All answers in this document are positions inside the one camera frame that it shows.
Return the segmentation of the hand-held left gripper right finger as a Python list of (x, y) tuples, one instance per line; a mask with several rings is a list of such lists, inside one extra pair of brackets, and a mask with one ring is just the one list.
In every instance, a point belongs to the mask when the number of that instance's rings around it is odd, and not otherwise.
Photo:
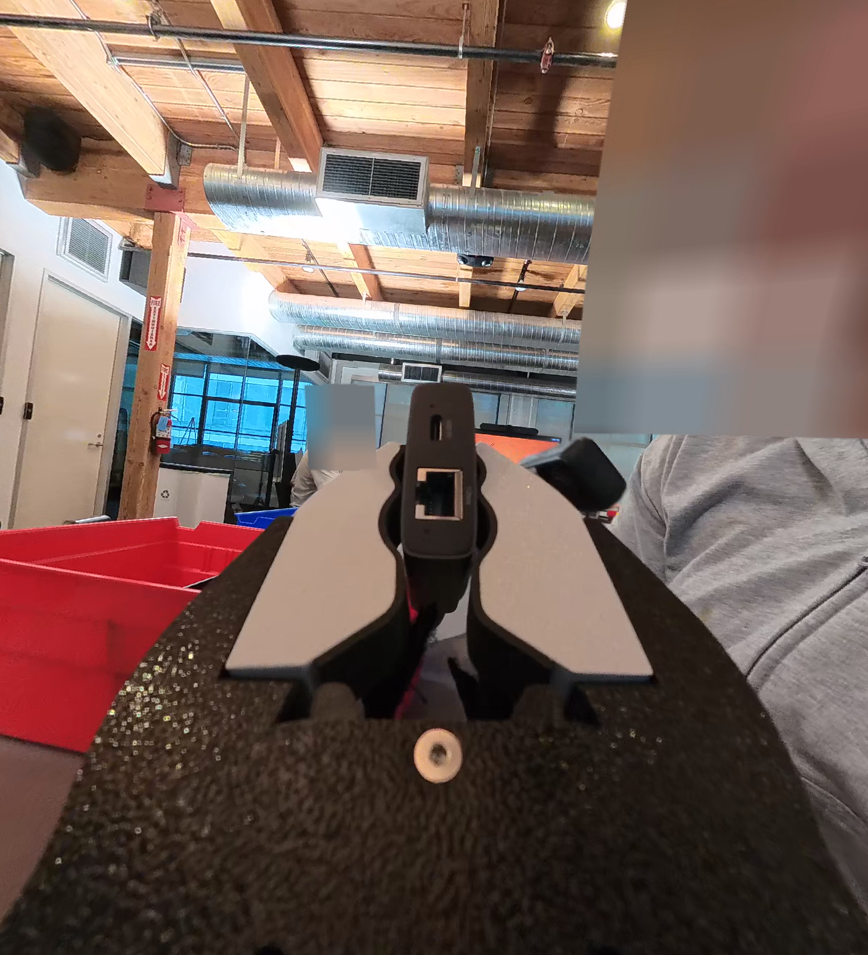
[(482, 677), (500, 663), (475, 626), (483, 624), (526, 669), (515, 684), (644, 682), (654, 674), (580, 511), (535, 473), (493, 448), (481, 500), (496, 521), (471, 584), (470, 660)]

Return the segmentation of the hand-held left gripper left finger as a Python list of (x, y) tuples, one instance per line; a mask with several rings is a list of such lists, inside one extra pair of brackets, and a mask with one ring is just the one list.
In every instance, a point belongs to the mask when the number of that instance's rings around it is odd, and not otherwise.
[(387, 532), (402, 447), (341, 473), (297, 509), (226, 661), (239, 678), (383, 683), (402, 664), (404, 564)]

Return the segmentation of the black network switch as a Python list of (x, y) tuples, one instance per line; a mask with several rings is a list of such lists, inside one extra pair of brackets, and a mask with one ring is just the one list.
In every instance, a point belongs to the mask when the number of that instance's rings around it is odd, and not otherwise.
[(401, 536), (419, 615), (452, 612), (464, 594), (477, 542), (478, 468), (469, 388), (417, 386), (404, 444)]

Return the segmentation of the red plastic bin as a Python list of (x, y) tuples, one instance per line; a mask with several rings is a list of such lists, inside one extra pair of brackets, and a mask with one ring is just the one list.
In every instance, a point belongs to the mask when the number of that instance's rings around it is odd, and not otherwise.
[(260, 535), (176, 518), (0, 530), (0, 736), (85, 752), (199, 585)]

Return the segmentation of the orange screen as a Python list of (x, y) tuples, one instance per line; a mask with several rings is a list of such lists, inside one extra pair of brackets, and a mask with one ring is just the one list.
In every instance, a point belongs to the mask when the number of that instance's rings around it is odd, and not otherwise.
[(516, 463), (536, 455), (558, 450), (562, 445), (560, 438), (548, 439), (540, 436), (498, 435), (484, 432), (476, 432), (475, 440), (479, 445), (490, 447), (506, 459)]

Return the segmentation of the blue-lit window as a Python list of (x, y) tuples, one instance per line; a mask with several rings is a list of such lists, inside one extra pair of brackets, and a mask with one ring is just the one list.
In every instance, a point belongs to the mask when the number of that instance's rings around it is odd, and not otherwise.
[(172, 447), (281, 449), (294, 377), (277, 364), (181, 355), (174, 362)]

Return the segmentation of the person in grey hoodie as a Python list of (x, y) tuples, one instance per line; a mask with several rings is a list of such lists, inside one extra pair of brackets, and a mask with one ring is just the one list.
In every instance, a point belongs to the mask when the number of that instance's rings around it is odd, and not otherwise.
[(657, 436), (611, 529), (757, 692), (868, 915), (868, 439)]

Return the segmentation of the ceiling sprinkler pipe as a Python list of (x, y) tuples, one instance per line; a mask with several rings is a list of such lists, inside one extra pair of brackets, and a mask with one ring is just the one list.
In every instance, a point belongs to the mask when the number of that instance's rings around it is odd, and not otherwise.
[(0, 13), (0, 28), (49, 30), (146, 37), (153, 40), (196, 40), (230, 46), (254, 46), (291, 51), (348, 52), (365, 54), (413, 55), (467, 61), (535, 64), (547, 72), (551, 67), (606, 68), (617, 66), (618, 54), (606, 52), (568, 52), (547, 44), (541, 49), (519, 50), (475, 46), (464, 41), (453, 44), (416, 41), (346, 39), (311, 34), (293, 34), (264, 30), (227, 30), (111, 20), (67, 18), (51, 15)]

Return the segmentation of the black speaker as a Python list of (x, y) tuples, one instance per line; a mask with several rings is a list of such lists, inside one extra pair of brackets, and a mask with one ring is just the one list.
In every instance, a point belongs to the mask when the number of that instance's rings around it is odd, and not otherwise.
[(20, 161), (22, 174), (37, 178), (43, 170), (69, 175), (77, 170), (82, 137), (58, 113), (43, 106), (22, 116)]

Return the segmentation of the large silver duct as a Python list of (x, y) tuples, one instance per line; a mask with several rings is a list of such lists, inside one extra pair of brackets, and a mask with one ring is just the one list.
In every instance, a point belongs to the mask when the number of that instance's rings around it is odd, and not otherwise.
[(321, 196), (312, 174), (220, 163), (203, 171), (213, 214), (237, 233), (583, 265), (595, 199), (429, 185), (422, 202)]

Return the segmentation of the wooden post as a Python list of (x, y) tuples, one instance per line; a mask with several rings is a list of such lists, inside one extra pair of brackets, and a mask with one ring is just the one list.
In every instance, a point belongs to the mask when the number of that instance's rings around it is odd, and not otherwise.
[(157, 414), (168, 407), (188, 251), (189, 225), (184, 216), (156, 212), (120, 494), (121, 520), (154, 515), (161, 455), (155, 449), (152, 428)]

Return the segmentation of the duct vent grille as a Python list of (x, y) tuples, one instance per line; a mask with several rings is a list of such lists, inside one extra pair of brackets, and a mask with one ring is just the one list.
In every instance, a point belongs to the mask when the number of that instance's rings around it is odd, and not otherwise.
[(324, 147), (316, 196), (421, 207), (428, 199), (428, 159)]

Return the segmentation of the wall vent grille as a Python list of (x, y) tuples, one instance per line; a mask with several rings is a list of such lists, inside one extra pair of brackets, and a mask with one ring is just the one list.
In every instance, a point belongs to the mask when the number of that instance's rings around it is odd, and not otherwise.
[(118, 234), (105, 223), (61, 218), (56, 255), (75, 268), (108, 283), (118, 241)]

